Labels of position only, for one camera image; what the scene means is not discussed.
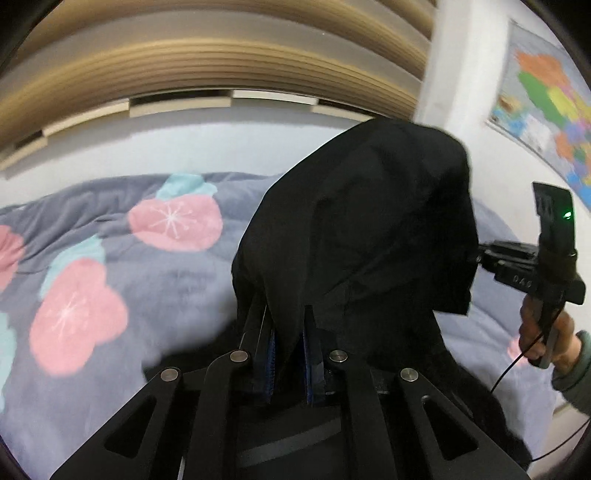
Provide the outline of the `grey green sleeve forearm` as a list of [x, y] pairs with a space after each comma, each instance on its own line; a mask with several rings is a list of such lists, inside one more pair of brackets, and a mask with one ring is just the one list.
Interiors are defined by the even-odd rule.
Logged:
[[554, 369], [552, 387], [579, 412], [589, 416], [591, 411], [590, 334], [581, 330], [576, 333], [581, 342], [578, 360], [567, 374]]

